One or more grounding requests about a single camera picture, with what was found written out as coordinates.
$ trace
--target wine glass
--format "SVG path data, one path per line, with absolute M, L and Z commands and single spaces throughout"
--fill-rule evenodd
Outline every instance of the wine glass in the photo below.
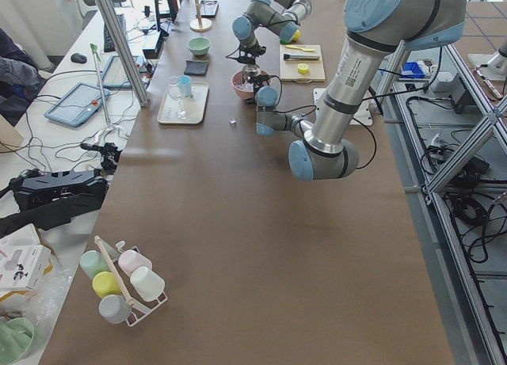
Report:
M 169 86 L 169 88 L 168 88 L 169 97 L 171 97 L 173 100 L 177 101 L 177 103 L 179 105 L 179 109 L 176 112 L 176 117 L 179 120 L 185 120 L 187 118 L 187 112 L 186 112 L 185 108 L 183 107 L 183 103 L 181 102 L 183 97 L 185 97 L 185 94 L 180 88 L 180 77 L 179 76 L 172 76 L 169 79 L 168 86 Z

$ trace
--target tablet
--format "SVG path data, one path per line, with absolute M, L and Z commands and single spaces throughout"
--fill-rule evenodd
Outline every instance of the tablet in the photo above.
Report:
M 135 66 L 141 70 L 144 65 L 144 57 L 132 56 Z M 110 56 L 102 71 L 102 85 L 106 89 L 130 89 L 131 83 L 125 74 L 124 66 L 118 55 Z
M 109 91 L 104 89 L 106 98 Z M 102 106 L 101 90 L 79 82 L 57 104 L 45 112 L 49 120 L 70 127 L 83 125 Z

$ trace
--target white mug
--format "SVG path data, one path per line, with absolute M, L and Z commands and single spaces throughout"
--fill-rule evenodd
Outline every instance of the white mug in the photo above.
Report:
M 130 276 L 130 282 L 145 302 L 154 301 L 164 291 L 166 282 L 146 266 L 137 268 Z

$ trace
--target light blue mug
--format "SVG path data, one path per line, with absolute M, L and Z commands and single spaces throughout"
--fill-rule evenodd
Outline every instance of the light blue mug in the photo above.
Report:
M 192 97 L 192 78 L 186 74 L 179 77 L 179 88 L 184 97 Z

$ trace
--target white box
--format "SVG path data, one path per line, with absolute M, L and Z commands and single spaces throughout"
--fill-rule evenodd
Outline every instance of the white box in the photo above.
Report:
M 35 290 L 50 254 L 42 245 L 0 245 L 0 291 Z

